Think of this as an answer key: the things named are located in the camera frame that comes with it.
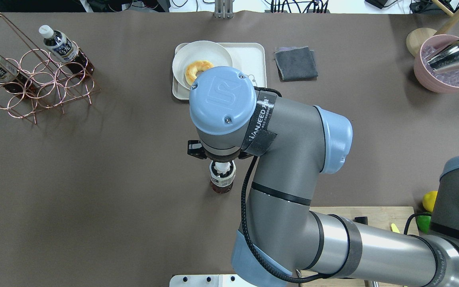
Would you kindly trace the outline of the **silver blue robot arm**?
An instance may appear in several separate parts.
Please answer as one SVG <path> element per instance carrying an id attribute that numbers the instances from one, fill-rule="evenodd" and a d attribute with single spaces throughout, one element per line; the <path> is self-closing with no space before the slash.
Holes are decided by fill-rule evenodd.
<path id="1" fill-rule="evenodd" d="M 351 278 L 408 287 L 459 287 L 459 156 L 446 162 L 426 236 L 311 211 L 318 176 L 344 164 L 352 126 L 319 106 L 255 87 L 233 67 L 190 88 L 199 151 L 213 161 L 252 156 L 241 191 L 231 265 L 260 287 Z"/>

